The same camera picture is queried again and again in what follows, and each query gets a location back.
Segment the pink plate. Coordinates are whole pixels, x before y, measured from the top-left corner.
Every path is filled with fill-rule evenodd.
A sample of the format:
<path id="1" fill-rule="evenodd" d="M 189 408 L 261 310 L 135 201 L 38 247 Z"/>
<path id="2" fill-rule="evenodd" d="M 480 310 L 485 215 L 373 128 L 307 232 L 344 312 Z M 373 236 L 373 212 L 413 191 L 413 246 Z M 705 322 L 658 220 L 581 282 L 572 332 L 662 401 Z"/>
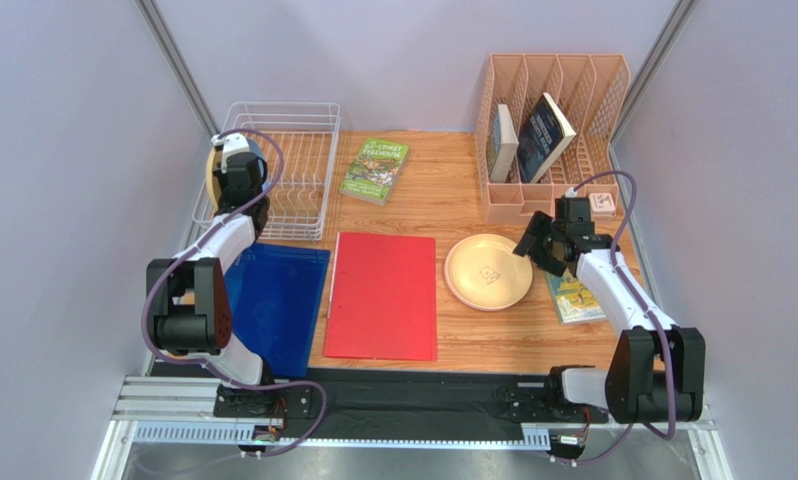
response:
<path id="1" fill-rule="evenodd" d="M 528 293 L 534 275 L 523 270 L 491 266 L 446 268 L 445 280 L 453 296 L 479 311 L 501 311 L 516 305 Z"/>

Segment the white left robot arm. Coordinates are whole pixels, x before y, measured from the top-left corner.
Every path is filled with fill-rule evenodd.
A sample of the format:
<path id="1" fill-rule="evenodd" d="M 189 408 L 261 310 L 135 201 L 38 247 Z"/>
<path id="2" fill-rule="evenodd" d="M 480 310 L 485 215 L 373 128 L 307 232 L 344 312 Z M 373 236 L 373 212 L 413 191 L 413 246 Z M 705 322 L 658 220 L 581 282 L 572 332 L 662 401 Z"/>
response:
<path id="1" fill-rule="evenodd" d="M 174 365 L 199 365 L 223 382 L 253 389 L 264 361 L 233 329 L 226 271 L 260 237 L 270 184 L 259 153 L 226 154 L 213 172 L 221 194 L 210 228 L 174 258 L 146 270 L 141 331 L 148 349 Z"/>

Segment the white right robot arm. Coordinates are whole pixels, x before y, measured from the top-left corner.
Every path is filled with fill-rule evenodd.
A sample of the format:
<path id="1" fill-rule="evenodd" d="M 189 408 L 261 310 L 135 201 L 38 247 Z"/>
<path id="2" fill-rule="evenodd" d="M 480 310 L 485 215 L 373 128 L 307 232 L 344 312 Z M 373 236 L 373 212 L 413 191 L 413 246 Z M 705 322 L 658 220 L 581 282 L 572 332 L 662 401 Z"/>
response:
<path id="1" fill-rule="evenodd" d="M 550 371 L 555 407 L 593 406 L 622 424 L 694 422 L 703 412 L 706 341 L 651 300 L 619 248 L 595 230 L 586 197 L 561 197 L 537 211 L 513 250 L 540 270 L 571 274 L 598 301 L 618 337 L 610 366 Z"/>

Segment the yellow plate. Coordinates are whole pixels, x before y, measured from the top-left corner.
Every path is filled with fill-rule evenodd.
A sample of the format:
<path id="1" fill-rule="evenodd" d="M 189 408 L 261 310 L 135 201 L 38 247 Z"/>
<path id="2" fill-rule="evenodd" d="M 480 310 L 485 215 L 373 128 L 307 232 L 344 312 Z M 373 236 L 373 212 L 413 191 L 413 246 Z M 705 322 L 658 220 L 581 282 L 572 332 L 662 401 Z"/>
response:
<path id="1" fill-rule="evenodd" d="M 221 151 L 213 148 L 210 150 L 205 163 L 204 186 L 213 211 L 218 210 L 219 198 L 221 195 L 221 187 L 218 179 L 214 175 L 214 170 L 219 166 L 220 159 Z"/>

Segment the blue plate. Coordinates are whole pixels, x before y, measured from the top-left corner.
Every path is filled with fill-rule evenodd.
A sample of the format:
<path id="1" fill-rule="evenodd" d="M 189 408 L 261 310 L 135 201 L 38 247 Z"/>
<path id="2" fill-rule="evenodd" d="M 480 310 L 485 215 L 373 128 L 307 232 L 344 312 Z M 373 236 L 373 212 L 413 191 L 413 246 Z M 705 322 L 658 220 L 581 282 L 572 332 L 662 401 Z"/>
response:
<path id="1" fill-rule="evenodd" d="M 248 146 L 248 153 L 264 162 L 266 160 L 265 154 L 257 141 L 251 137 L 245 137 Z"/>

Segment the orange plate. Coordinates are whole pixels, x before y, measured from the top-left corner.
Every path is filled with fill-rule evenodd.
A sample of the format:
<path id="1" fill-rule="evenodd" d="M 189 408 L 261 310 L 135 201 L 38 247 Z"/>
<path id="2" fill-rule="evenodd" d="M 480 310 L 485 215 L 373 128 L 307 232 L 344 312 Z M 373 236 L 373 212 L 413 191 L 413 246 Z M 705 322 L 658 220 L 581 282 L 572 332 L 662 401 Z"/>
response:
<path id="1" fill-rule="evenodd" d="M 477 234 L 456 243 L 444 262 L 444 277 L 452 294 L 480 311 L 500 311 L 516 305 L 533 283 L 528 258 L 515 255 L 517 244 L 500 235 Z"/>

